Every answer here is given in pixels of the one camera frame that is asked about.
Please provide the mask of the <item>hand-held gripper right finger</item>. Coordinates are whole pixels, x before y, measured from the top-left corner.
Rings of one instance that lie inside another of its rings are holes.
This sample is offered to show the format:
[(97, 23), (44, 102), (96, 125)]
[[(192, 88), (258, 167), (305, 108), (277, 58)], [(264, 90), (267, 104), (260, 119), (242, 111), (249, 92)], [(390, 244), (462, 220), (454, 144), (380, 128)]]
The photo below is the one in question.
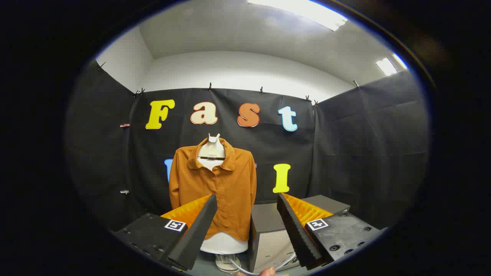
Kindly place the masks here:
[(277, 210), (300, 266), (308, 270), (357, 253), (383, 232), (347, 209), (329, 212), (286, 193)]

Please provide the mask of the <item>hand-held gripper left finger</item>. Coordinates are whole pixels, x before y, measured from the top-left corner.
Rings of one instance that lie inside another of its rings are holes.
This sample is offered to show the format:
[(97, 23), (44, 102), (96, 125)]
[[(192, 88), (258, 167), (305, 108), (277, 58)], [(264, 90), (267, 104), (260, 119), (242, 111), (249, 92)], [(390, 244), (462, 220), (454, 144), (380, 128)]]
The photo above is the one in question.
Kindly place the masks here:
[(209, 194), (163, 215), (146, 213), (113, 234), (155, 262), (187, 271), (193, 269), (216, 211), (216, 195)]

